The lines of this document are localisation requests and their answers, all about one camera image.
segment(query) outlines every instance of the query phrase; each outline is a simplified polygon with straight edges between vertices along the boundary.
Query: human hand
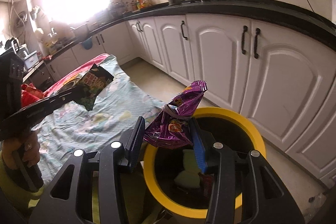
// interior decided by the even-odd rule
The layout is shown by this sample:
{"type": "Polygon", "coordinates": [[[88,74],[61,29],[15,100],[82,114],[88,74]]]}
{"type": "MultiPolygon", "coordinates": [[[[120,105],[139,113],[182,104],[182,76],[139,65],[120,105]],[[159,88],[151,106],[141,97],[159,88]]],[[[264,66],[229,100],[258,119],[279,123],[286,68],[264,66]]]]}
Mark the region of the human hand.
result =
{"type": "Polygon", "coordinates": [[[10,138],[3,141],[1,147],[2,158],[8,168],[13,170],[18,168],[12,156],[12,152],[18,150],[23,143],[25,144],[25,153],[22,157],[22,161],[28,161],[28,167],[31,167],[40,161],[40,144],[37,140],[37,133],[32,132],[26,138],[10,138]]]}

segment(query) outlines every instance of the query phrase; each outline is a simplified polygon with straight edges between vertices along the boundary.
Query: metal bolt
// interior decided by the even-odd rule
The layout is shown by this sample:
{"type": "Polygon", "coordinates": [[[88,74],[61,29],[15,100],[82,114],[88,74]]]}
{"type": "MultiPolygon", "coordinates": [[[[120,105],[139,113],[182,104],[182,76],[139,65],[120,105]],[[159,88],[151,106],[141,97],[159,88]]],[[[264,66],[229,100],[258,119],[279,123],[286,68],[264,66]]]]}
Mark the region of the metal bolt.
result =
{"type": "Polygon", "coordinates": [[[121,146],[121,142],[113,142],[111,143],[112,148],[119,148],[121,146]]]}
{"type": "Polygon", "coordinates": [[[252,156],[252,157],[256,157],[256,158],[258,158],[258,157],[260,156],[260,153],[259,153],[259,151],[257,151],[257,150],[252,150],[252,151],[251,151],[251,156],[252,156]]]}
{"type": "Polygon", "coordinates": [[[73,155],[75,157],[80,157],[81,155],[83,155],[84,151],[82,149],[77,149],[75,152],[73,152],[73,155]]]}
{"type": "Polygon", "coordinates": [[[219,143],[219,142],[216,142],[216,143],[213,144],[213,147],[216,148],[216,149],[222,149],[223,148],[223,144],[219,143]]]}

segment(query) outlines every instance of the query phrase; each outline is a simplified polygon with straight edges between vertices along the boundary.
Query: purple wrapper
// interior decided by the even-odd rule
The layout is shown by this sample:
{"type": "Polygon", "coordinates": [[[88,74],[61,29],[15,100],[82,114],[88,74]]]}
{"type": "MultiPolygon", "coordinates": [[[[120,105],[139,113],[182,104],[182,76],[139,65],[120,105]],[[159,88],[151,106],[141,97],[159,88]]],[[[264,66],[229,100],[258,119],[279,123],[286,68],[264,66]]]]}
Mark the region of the purple wrapper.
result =
{"type": "Polygon", "coordinates": [[[205,81],[194,81],[178,94],[146,128],[144,140],[156,147],[179,148],[192,145],[188,119],[208,90],[205,81]]]}

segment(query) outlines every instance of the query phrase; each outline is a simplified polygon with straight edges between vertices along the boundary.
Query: red cloth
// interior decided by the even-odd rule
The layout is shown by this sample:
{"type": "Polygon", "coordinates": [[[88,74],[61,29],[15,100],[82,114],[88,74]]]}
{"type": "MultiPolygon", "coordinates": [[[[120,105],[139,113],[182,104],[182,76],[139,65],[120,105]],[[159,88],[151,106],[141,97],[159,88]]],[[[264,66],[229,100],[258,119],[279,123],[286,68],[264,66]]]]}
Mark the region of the red cloth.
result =
{"type": "Polygon", "coordinates": [[[32,83],[21,85],[21,107],[26,107],[44,98],[43,92],[38,90],[32,83]]]}
{"type": "Polygon", "coordinates": [[[91,59],[90,61],[86,62],[84,65],[81,65],[80,67],[78,67],[74,71],[70,72],[67,76],[64,76],[57,83],[55,83],[54,85],[52,85],[48,90],[46,90],[44,92],[44,96],[47,97],[49,94],[51,94],[51,93],[53,93],[55,91],[60,90],[64,86],[64,83],[67,80],[69,80],[71,77],[74,77],[75,75],[77,75],[77,74],[79,74],[81,72],[88,71],[89,69],[91,69],[91,67],[93,66],[93,64],[99,65],[108,56],[109,56],[108,54],[101,54],[101,55],[98,55],[97,57],[91,59]]]}

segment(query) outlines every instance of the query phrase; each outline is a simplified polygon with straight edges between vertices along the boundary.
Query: floor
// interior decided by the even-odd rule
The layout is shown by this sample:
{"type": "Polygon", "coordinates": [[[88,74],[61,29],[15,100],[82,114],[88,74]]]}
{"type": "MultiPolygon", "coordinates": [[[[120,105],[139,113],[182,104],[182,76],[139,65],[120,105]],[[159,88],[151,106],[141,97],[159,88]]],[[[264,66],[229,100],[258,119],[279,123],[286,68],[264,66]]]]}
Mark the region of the floor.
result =
{"type": "MultiPolygon", "coordinates": [[[[180,82],[143,60],[123,69],[130,76],[131,80],[143,91],[164,102],[169,102],[185,88],[180,82]]],[[[215,105],[203,99],[199,107],[206,106],[215,105]]],[[[300,210],[304,213],[310,205],[308,199],[319,193],[323,193],[325,189],[297,165],[268,144],[266,144],[266,153],[268,162],[282,179],[300,210]]]]}

